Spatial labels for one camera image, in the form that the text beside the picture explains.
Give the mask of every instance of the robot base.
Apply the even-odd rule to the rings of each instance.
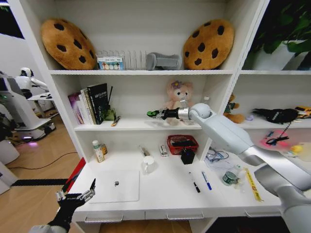
[[[20,138],[25,141],[38,141],[49,133],[56,129],[54,123],[49,119],[45,124],[41,125],[36,129],[26,129],[25,127],[20,127],[16,129],[19,133]]]

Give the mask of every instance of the cookie-shaped cushion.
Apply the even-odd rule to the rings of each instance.
[[[186,69],[214,69],[229,55],[234,29],[224,19],[211,20],[188,38],[184,45]]]
[[[41,27],[43,44],[48,53],[66,69],[93,69],[95,50],[90,40],[73,23],[54,18]]]

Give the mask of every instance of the yellow tape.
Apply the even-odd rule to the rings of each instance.
[[[251,188],[252,188],[253,194],[254,194],[254,196],[255,196],[255,199],[256,199],[257,201],[263,201],[263,200],[260,198],[259,192],[258,192],[258,190],[257,190],[257,188],[256,188],[256,185],[255,185],[255,183],[254,183],[254,180],[253,180],[252,175],[251,175],[251,173],[249,172],[248,168],[244,167],[244,170],[246,171],[246,176],[247,176],[247,179],[248,179],[249,184],[251,185]]]

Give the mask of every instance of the white book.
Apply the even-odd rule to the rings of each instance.
[[[86,95],[85,95],[85,93],[84,93],[84,90],[85,90],[85,89],[82,89],[82,90],[81,90],[82,99],[80,99],[80,100],[82,100],[83,103],[84,103],[84,106],[85,106],[85,108],[86,108],[86,114],[87,114],[88,120],[89,120],[89,122],[90,122],[90,125],[94,125],[95,123],[93,122],[92,115],[91,115],[89,106],[88,106],[87,101],[86,101]]]
[[[82,101],[77,101],[77,105],[78,105],[78,108],[79,108],[79,111],[81,113],[81,117],[82,117],[82,120],[84,122],[84,124],[89,124],[88,123],[88,117],[86,116],[86,112],[83,110],[83,106],[82,106]]]

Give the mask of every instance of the gray plastic item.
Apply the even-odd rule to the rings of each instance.
[[[182,65],[182,58],[180,55],[174,54],[167,56],[157,52],[147,54],[147,70],[154,69],[180,69]]]

